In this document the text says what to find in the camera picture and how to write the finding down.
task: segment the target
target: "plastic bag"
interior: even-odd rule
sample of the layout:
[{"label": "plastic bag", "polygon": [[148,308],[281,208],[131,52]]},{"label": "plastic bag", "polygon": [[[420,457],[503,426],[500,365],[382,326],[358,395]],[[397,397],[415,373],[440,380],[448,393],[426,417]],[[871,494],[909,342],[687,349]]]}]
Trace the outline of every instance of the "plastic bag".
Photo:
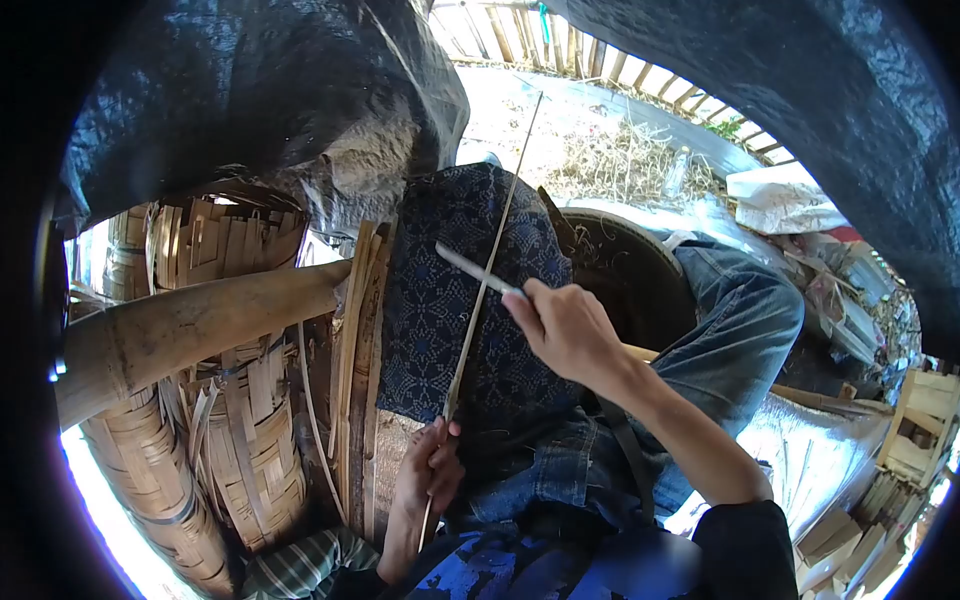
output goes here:
[{"label": "plastic bag", "polygon": [[727,175],[740,202],[736,222],[766,233],[806,233],[849,225],[799,162]]}]

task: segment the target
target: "woven bamboo basket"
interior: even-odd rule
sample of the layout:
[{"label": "woven bamboo basket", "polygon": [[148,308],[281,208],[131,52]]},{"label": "woven bamboo basket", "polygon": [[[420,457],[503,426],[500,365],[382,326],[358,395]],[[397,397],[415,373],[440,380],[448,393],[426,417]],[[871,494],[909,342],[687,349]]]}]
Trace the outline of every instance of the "woven bamboo basket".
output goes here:
[{"label": "woven bamboo basket", "polygon": [[[104,287],[112,300],[149,294],[147,207],[112,217]],[[81,425],[94,460],[147,542],[214,598],[233,595],[228,552],[186,458],[179,394],[168,378]]]},{"label": "woven bamboo basket", "polygon": [[136,300],[150,294],[147,284],[147,205],[134,206],[108,222],[104,296]]},{"label": "woven bamboo basket", "polygon": [[[146,254],[154,293],[296,263],[302,213],[211,200],[151,208]],[[278,331],[179,375],[189,460],[216,517],[251,552],[289,532],[305,507],[286,380],[293,352]]]},{"label": "woven bamboo basket", "polygon": [[144,538],[215,598],[233,594],[227,549],[156,386],[81,425],[94,460]]}]

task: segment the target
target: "knife blade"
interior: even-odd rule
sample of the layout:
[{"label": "knife blade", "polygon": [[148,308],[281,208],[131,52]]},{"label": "knife blade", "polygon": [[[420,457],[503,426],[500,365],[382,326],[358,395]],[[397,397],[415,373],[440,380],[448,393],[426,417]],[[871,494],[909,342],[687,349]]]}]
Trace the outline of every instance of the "knife blade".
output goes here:
[{"label": "knife blade", "polygon": [[499,292],[500,294],[520,294],[526,298],[526,294],[523,293],[518,287],[510,285],[500,277],[494,275],[493,273],[487,273],[484,271],[483,267],[480,265],[468,260],[467,258],[461,256],[460,254],[454,252],[447,246],[444,246],[440,242],[437,242],[436,247],[437,254],[442,256],[449,262],[451,265],[460,269],[469,276],[474,277],[478,281],[486,281],[487,287]]}]

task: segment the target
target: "green striped shirt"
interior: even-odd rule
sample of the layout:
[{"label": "green striped shirt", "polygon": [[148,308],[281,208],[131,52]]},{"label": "green striped shirt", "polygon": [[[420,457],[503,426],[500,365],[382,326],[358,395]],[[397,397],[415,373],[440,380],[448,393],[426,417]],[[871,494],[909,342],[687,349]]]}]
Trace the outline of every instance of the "green striped shirt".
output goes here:
[{"label": "green striped shirt", "polygon": [[347,527],[326,529],[250,561],[240,597],[326,598],[337,569],[364,570],[373,568],[379,560],[380,555]]}]

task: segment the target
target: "black sleeve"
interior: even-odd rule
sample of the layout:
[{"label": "black sleeve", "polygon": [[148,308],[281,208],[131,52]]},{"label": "black sleeve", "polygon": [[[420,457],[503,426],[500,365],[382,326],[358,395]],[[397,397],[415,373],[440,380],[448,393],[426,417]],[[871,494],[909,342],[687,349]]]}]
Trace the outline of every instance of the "black sleeve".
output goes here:
[{"label": "black sleeve", "polygon": [[362,571],[340,569],[326,598],[327,600],[376,598],[386,589],[387,582],[376,574],[376,567]]},{"label": "black sleeve", "polygon": [[704,551],[709,597],[797,600],[793,546],[775,502],[715,506],[700,519],[693,541]]}]

